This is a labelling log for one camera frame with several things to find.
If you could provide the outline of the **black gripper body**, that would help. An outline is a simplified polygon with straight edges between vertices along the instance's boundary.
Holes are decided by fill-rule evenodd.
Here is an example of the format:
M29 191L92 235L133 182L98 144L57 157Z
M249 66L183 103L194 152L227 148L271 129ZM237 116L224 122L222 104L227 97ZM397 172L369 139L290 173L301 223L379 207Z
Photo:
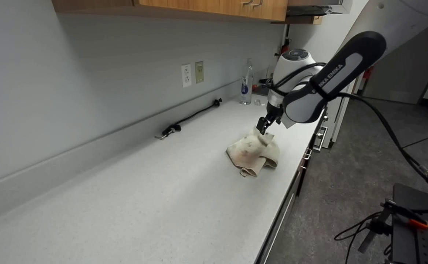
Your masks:
M278 106L266 104L266 114L263 117L263 126L268 128L272 123L279 123L282 110Z

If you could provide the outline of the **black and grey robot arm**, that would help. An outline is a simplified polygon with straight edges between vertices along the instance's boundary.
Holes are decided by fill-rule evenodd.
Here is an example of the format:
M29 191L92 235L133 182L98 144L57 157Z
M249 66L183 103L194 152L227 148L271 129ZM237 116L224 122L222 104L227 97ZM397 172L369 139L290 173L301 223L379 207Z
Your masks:
M285 51L272 70L266 114L257 119L256 130L265 133L273 122L285 128L315 122L325 106L385 48L380 34L364 31L351 37L328 62L315 62L303 48Z

